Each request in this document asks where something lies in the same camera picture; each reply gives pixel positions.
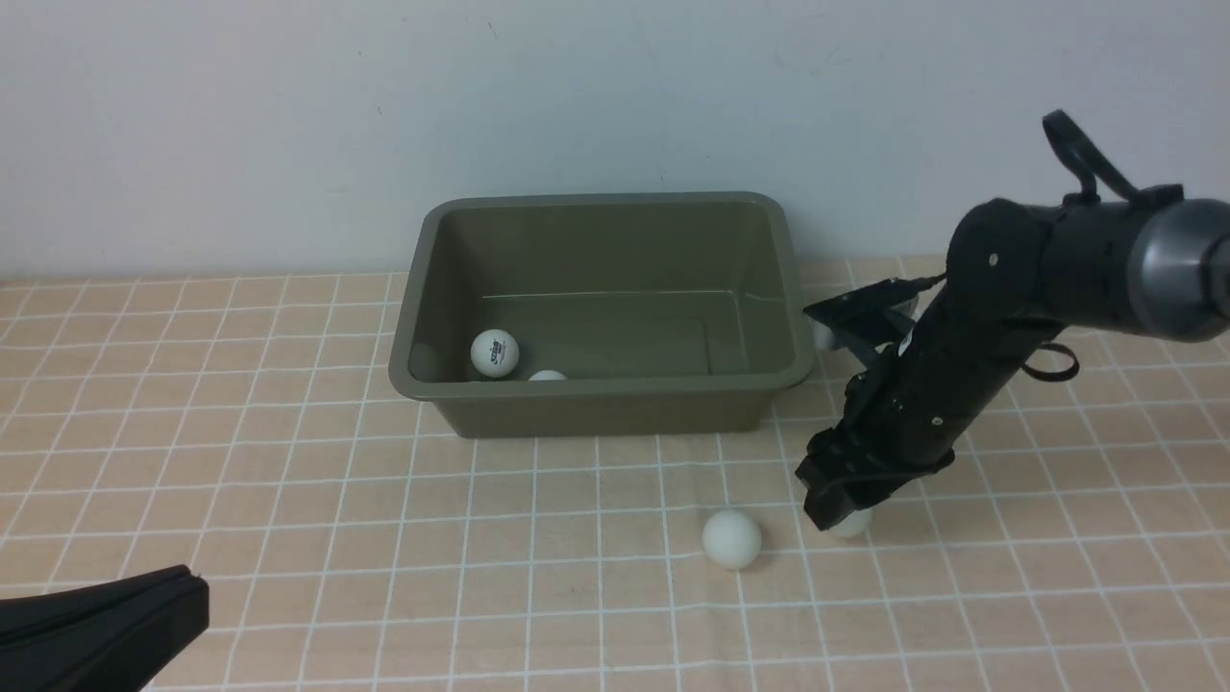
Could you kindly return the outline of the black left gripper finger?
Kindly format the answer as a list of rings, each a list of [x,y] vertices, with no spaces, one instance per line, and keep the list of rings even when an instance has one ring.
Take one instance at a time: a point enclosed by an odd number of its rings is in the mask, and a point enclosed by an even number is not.
[[[4,691],[140,691],[209,627],[188,565],[1,602]]]

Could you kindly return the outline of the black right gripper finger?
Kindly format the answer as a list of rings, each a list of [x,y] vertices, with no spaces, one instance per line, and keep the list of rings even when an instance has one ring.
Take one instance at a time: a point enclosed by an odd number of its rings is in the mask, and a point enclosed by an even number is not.
[[[820,531],[833,530],[852,513],[882,504],[919,477],[913,473],[829,477],[804,470],[804,516]]]
[[[863,501],[866,447],[856,438],[811,438],[796,477],[807,497]]]

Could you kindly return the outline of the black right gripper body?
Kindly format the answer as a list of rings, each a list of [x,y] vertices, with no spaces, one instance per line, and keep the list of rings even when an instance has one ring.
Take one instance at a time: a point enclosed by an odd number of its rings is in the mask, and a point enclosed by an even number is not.
[[[1050,225],[1039,210],[993,200],[961,220],[946,268],[920,294],[915,324],[847,382],[843,420],[813,438],[856,438],[863,476],[931,476],[1025,363],[1061,332],[1031,301]]]

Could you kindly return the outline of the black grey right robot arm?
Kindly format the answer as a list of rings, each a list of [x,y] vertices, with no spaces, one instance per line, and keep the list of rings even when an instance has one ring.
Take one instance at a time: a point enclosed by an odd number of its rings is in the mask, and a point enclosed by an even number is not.
[[[863,371],[796,476],[822,531],[953,463],[956,442],[1036,352],[1068,328],[1198,343],[1228,329],[1229,206],[1180,184],[1132,186],[1070,116],[1042,120],[1079,189],[1058,206],[996,198],[961,219],[945,270],[888,279],[804,309]]]

